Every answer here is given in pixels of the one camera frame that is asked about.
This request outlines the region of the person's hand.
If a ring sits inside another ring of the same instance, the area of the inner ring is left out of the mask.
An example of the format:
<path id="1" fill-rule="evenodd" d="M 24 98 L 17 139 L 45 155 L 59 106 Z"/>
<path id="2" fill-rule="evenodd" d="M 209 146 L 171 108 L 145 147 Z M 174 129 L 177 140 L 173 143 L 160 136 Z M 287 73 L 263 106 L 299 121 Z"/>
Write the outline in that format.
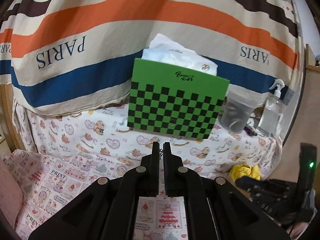
<path id="1" fill-rule="evenodd" d="M 299 239 L 301 234 L 306 230 L 309 226 L 309 223 L 306 222 L 299 222 L 295 225 L 289 227 L 286 232 L 292 240 Z"/>

